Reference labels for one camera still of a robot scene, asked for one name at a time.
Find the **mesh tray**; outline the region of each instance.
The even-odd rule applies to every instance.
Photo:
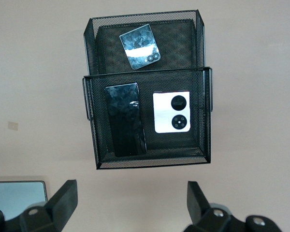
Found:
[[[97,169],[140,168],[210,162],[211,69],[193,68],[92,75],[83,79],[87,116],[91,122]],[[104,88],[137,82],[147,154],[116,157]],[[190,130],[156,133],[153,93],[190,92]]]
[[[161,60],[139,71],[205,66],[204,23],[198,10],[91,18],[84,32],[89,75],[133,72],[119,36],[149,23]]]

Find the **glossy black phone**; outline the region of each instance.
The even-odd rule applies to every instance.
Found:
[[[116,157],[146,154],[137,83],[104,89]]]

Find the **phone camera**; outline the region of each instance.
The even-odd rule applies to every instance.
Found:
[[[152,62],[154,60],[154,57],[152,55],[150,55],[147,57],[147,60]]]
[[[155,53],[155,54],[153,55],[153,57],[154,57],[154,59],[159,59],[160,55],[159,55],[159,53]]]
[[[171,101],[172,108],[177,110],[177,111],[183,110],[186,107],[186,105],[187,105],[187,101],[181,95],[177,95],[177,96],[173,97],[173,99]]]
[[[181,130],[187,125],[187,119],[183,115],[176,115],[172,119],[172,126],[175,129]]]

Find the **black mesh basket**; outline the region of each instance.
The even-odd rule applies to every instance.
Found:
[[[146,154],[117,157],[110,129],[104,89],[137,83]],[[210,163],[212,109],[212,71],[210,68],[185,68],[137,71],[86,76],[83,79],[87,117],[91,123],[97,169],[141,168]],[[155,132],[153,94],[190,93],[190,130],[181,133]]]
[[[119,36],[150,24],[159,62],[138,71],[205,66],[204,23],[198,10],[91,18],[84,32],[88,74],[133,72]]]

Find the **metal screw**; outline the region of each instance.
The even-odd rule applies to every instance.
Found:
[[[214,210],[214,214],[215,214],[217,217],[223,217],[223,212],[222,212],[220,209],[215,209],[215,210]]]
[[[28,212],[28,214],[29,214],[29,215],[34,215],[34,214],[36,214],[38,211],[39,211],[39,210],[37,210],[37,209],[31,209],[31,210]]]
[[[265,226],[265,222],[260,217],[254,217],[253,222],[256,223],[259,226]]]

